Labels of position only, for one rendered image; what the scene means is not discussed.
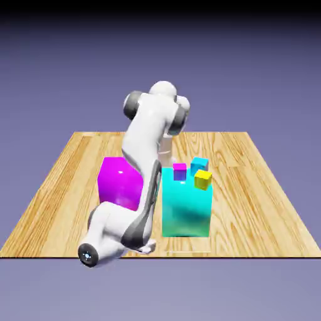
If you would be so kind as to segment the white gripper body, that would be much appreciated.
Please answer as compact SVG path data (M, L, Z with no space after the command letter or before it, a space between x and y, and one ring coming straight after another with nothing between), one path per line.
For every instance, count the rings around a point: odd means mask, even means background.
M172 151L164 151L158 153L159 161L162 167L172 167L177 162L176 158L172 155Z

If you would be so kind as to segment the small magenta cube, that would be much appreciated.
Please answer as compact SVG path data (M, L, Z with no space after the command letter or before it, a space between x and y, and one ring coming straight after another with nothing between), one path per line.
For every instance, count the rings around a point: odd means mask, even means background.
M185 181L187 176L187 165L186 163L173 163L173 180Z

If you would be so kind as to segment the small cyan cube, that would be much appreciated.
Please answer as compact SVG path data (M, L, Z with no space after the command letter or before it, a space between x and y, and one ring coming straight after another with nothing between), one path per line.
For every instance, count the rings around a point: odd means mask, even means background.
M198 170L208 171L209 161L206 158L194 157L191 161L190 172L194 176Z

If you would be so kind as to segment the small yellow cube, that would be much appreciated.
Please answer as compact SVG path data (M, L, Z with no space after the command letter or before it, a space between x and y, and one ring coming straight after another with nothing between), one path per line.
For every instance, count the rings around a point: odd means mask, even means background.
M212 173L199 169L194 175L194 187L206 191L211 185Z

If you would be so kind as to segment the large magenta box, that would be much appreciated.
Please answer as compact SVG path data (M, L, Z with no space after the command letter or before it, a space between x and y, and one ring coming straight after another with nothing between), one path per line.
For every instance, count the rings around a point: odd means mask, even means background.
M136 211L143 178L124 157L105 157L97 177L100 203L110 202Z

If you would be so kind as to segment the large cyan box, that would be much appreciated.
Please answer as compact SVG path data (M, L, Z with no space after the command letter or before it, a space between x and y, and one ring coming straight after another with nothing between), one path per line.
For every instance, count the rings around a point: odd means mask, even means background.
M163 237L208 237L211 223L213 187L194 187L187 170L186 180L175 181L170 167L162 169Z

